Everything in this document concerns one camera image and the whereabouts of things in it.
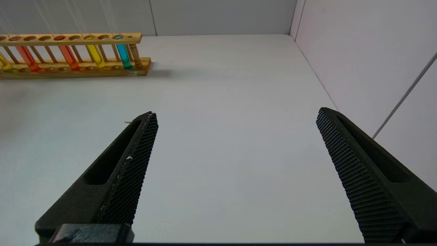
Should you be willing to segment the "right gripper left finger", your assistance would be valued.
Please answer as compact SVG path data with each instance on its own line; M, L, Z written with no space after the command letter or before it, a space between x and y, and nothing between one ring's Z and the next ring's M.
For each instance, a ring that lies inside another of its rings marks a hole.
M153 112L136 117L36 221L40 237L62 224L132 225L155 138Z

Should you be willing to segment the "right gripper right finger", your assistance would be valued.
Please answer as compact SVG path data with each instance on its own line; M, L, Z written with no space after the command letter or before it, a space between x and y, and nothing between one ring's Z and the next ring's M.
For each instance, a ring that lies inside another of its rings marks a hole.
M367 244L435 244L437 194L345 115L316 125Z

